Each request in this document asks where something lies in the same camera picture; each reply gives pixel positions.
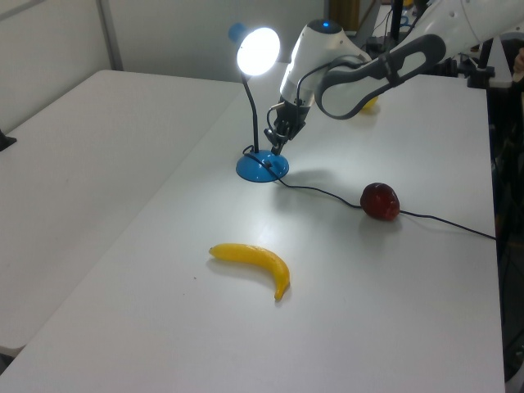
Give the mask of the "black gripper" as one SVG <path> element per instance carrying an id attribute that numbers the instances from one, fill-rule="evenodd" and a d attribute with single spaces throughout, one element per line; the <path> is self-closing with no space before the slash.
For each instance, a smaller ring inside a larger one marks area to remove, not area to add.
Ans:
<path id="1" fill-rule="evenodd" d="M 264 130 L 264 135 L 271 143 L 271 152 L 275 156 L 280 156 L 286 143 L 305 127 L 309 109 L 309 106 L 296 106 L 282 97 L 278 104 L 269 108 L 268 128 Z"/>

